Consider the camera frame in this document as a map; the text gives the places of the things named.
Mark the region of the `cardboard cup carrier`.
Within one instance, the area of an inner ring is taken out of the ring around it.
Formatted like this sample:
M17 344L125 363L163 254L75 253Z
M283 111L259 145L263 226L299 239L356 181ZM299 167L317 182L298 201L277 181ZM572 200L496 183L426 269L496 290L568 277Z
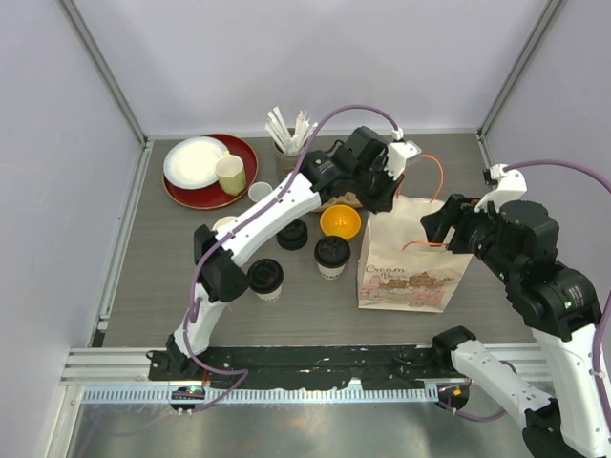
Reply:
M356 197L354 193L346 192L345 194L337 198L331 198L329 201L321 204L319 207L315 209L315 212L322 213L327 208L333 205L346 205L354 209L359 209L362 207L362 203L360 202L360 200Z

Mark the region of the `paper takeout bag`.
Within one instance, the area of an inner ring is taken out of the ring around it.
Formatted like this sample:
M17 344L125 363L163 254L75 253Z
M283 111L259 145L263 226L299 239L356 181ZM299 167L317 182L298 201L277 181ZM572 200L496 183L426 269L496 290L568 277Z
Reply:
M357 266L360 309L441 313L472 260L454 254L450 235L426 240L420 219L441 208L431 198L393 197L388 213L368 214Z

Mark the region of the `black lid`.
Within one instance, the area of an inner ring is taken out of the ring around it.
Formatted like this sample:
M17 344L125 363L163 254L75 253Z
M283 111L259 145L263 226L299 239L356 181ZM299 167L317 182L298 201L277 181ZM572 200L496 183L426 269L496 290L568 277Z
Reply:
M351 256L348 242L338 236L325 236L314 247L315 260L324 267L344 266Z
M284 270L273 259L255 261L247 271L250 289L258 294L276 291L284 282Z

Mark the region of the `stack of black lids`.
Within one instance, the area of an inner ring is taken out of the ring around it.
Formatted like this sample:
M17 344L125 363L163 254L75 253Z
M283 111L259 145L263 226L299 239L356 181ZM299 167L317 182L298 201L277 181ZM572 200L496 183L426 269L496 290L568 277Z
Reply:
M299 250L307 243L307 226L301 219L295 219L278 232L276 239L284 250Z

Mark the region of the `stack of white paper cups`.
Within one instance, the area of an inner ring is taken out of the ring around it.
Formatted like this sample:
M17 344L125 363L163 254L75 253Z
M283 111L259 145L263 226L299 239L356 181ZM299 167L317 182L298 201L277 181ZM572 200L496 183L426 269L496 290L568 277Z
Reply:
M223 217L221 219L218 219L214 225L213 225L213 230L216 231L219 228L223 227L224 225L232 222L233 220L235 220L236 217L235 216L227 216L227 217Z

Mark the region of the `white paper cup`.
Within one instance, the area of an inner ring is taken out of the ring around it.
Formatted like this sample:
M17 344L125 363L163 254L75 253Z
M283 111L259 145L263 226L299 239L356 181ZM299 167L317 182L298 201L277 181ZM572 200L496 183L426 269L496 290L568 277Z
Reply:
M335 261L335 262L327 262L327 261L318 261L318 269L321 276L327 280L335 280L337 279L344 271L346 266L345 261Z
M277 299L280 298L282 289L283 288L279 285L273 291L265 292L265 293L256 292L256 295L264 302L275 302Z

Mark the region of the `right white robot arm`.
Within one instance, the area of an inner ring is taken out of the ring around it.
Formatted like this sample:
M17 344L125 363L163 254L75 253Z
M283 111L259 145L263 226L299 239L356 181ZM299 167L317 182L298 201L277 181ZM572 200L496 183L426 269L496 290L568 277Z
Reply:
M454 254L472 254L503 283L507 300L543 352L554 394L520 378L490 355L462 325L432 340L432 368L469 377L516 422L535 457L607 457L608 384L593 344L602 327L596 290L580 271L557 259L558 223L547 209L512 200L485 210L453 194L420 219L429 242L447 239Z

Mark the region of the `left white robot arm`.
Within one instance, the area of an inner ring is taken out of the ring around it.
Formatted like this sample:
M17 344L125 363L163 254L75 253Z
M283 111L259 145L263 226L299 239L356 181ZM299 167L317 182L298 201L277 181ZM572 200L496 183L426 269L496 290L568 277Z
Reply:
M346 193L372 213L390 211L408 161L420 153L400 136L386 141L372 129L359 127L331 153L303 151L276 189L222 229L198 228L192 302L166 344L171 370L184 381L201 374L201 353L221 312L249 287L242 266L263 244L293 220Z

